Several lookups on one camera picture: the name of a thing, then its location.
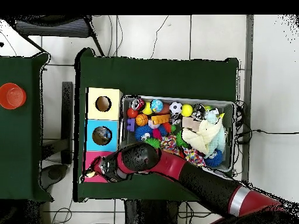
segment circular hole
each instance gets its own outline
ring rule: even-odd
[[[96,127],[92,133],[92,140],[98,145],[106,145],[112,139],[112,132],[105,126]]]
[[[96,99],[96,108],[99,111],[109,111],[111,108],[111,100],[107,96],[100,96]]]

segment purple toy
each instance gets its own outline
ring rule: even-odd
[[[135,118],[128,118],[127,123],[127,130],[132,132],[135,131]]]

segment yellow ball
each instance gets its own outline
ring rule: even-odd
[[[184,104],[182,108],[182,116],[190,117],[192,115],[193,108],[189,104]]]
[[[145,102],[145,109],[142,111],[146,115],[151,115],[152,110],[151,110],[151,103],[150,102]]]

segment toy bin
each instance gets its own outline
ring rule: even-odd
[[[222,172],[229,172],[234,166],[234,145],[235,145],[235,121],[237,119],[236,106],[230,101],[215,101],[215,100],[196,100],[196,99],[180,99],[180,98],[165,98],[165,97],[151,97],[151,96],[139,96],[145,102],[150,102],[154,99],[162,100],[163,103],[179,102],[182,104],[190,104],[194,107],[195,104],[200,103],[203,106],[216,107],[219,110],[219,114],[225,113],[222,124],[225,130],[228,132],[226,138],[226,146],[223,153],[222,162],[218,167],[213,167],[212,169],[217,169]],[[127,130],[127,110],[130,107],[130,102],[135,99],[136,96],[123,96],[121,100],[120,112],[122,117],[120,119],[120,138],[119,147],[122,148],[126,145],[136,142],[134,132]]]

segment red ball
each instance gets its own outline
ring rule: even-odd
[[[136,118],[136,116],[138,115],[138,111],[135,111],[132,109],[132,107],[130,107],[128,110],[127,110],[127,115],[129,118]]]

